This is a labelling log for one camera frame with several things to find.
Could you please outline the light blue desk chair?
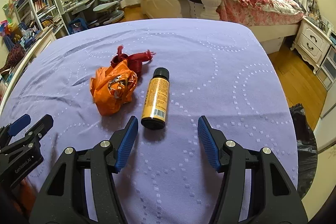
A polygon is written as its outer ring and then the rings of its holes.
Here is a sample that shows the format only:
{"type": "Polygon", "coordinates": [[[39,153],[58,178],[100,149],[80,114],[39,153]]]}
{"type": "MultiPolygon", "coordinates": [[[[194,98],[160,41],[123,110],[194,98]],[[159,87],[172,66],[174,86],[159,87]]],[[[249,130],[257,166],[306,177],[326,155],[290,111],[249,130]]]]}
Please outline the light blue desk chair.
{"type": "Polygon", "coordinates": [[[101,3],[93,8],[93,12],[101,14],[89,26],[98,27],[119,22],[125,15],[121,9],[123,0],[99,0],[101,3]]]}

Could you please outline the black trash bin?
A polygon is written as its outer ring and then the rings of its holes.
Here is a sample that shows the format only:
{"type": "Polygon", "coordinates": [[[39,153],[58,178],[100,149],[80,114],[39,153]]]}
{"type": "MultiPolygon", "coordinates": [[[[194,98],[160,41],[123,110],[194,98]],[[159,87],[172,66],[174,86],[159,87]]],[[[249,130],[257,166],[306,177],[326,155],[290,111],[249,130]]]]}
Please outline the black trash bin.
{"type": "Polygon", "coordinates": [[[309,126],[305,109],[298,103],[289,108],[294,125],[298,152],[298,186],[297,191],[304,198],[309,191],[318,164],[317,142],[309,126]]]}

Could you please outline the purple tablecloth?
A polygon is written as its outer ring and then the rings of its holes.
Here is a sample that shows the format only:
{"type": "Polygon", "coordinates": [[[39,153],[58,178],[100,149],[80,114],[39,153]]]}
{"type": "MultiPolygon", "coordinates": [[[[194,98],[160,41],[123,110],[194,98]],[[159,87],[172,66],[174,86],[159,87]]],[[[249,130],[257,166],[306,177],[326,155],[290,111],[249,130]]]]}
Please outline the purple tablecloth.
{"type": "Polygon", "coordinates": [[[140,127],[127,166],[114,176],[129,223],[207,223],[222,183],[198,139],[198,118],[242,147],[269,147],[298,181],[297,144],[276,71],[252,32],[240,25],[200,19],[137,20],[97,27],[52,42],[28,66],[1,114],[6,125],[23,114],[53,128],[41,142],[43,162],[28,176],[40,189],[67,147],[91,148],[140,118],[156,68],[170,73],[167,124],[140,127]],[[154,52],[142,67],[130,103],[101,116],[89,83],[108,67],[118,46],[128,54],[154,52]]]}

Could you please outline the grey study desk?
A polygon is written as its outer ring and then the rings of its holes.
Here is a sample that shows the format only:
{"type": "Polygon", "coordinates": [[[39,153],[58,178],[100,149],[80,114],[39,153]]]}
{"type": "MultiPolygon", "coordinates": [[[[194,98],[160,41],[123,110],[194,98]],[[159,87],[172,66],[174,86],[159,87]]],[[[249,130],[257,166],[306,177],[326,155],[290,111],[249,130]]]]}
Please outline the grey study desk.
{"type": "Polygon", "coordinates": [[[61,0],[55,1],[58,11],[60,12],[60,15],[64,20],[64,23],[68,24],[71,21],[70,15],[80,14],[84,10],[90,8],[96,0],[82,0],[79,2],[75,2],[74,4],[70,4],[69,7],[63,6],[61,0]]]}

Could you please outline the orange plastic bag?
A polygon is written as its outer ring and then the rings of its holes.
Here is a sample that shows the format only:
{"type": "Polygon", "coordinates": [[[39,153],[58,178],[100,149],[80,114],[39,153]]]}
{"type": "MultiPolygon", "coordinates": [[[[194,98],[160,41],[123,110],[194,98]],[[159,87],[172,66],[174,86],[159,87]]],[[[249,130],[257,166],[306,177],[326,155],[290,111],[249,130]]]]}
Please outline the orange plastic bag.
{"type": "Polygon", "coordinates": [[[121,106],[132,101],[137,86],[137,74],[128,68],[127,60],[115,67],[100,67],[90,80],[93,102],[101,116],[111,116],[121,106]]]}

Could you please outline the yellow label bottle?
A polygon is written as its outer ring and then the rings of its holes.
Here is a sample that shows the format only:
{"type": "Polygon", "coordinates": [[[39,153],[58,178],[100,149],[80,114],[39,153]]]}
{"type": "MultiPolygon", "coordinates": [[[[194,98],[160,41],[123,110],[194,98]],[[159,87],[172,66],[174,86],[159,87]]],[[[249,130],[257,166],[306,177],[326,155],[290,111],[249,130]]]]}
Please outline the yellow label bottle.
{"type": "Polygon", "coordinates": [[[149,82],[143,106],[141,124],[149,130],[161,130],[167,121],[170,73],[166,68],[156,68],[149,82]]]}

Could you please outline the blue basket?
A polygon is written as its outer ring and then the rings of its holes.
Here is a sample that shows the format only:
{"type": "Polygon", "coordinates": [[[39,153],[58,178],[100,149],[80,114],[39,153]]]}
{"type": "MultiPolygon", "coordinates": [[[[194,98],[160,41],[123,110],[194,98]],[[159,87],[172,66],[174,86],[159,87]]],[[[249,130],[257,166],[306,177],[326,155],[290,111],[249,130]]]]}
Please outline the blue basket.
{"type": "Polygon", "coordinates": [[[70,35],[87,30],[86,21],[83,18],[76,18],[68,23],[70,35]]]}

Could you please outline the plastic drawer unit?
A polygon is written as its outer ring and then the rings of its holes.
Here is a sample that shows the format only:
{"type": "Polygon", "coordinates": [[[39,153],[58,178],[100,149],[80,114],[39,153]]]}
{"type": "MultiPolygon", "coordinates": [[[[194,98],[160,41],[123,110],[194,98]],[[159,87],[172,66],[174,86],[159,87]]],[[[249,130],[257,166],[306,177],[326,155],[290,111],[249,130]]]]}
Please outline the plastic drawer unit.
{"type": "Polygon", "coordinates": [[[316,76],[326,90],[329,90],[336,78],[335,45],[332,44],[319,67],[316,76]]]}

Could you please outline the white nightstand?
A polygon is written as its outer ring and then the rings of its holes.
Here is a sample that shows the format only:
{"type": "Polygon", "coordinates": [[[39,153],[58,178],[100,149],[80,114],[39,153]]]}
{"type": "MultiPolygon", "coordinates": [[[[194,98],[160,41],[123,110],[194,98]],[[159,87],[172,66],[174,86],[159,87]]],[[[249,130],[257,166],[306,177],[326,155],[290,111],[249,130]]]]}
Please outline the white nightstand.
{"type": "Polygon", "coordinates": [[[331,44],[331,40],[318,26],[303,17],[290,50],[296,50],[304,61],[313,66],[313,73],[316,74],[331,44]]]}

